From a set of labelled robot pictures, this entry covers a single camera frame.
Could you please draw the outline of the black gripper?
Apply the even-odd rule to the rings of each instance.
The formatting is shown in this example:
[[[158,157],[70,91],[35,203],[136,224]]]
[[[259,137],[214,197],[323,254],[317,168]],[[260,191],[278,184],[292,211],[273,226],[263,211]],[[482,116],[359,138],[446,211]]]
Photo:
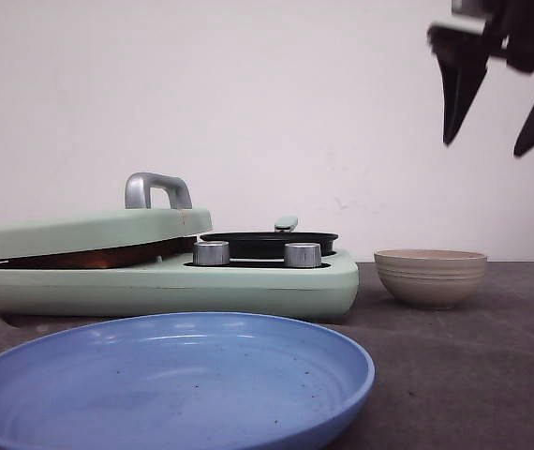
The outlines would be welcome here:
[[[491,57],[534,71],[534,0],[453,1],[452,13],[484,21],[480,33],[433,24],[427,31],[443,89],[443,142],[450,145],[487,73]],[[519,158],[534,148],[534,103],[513,148]]]

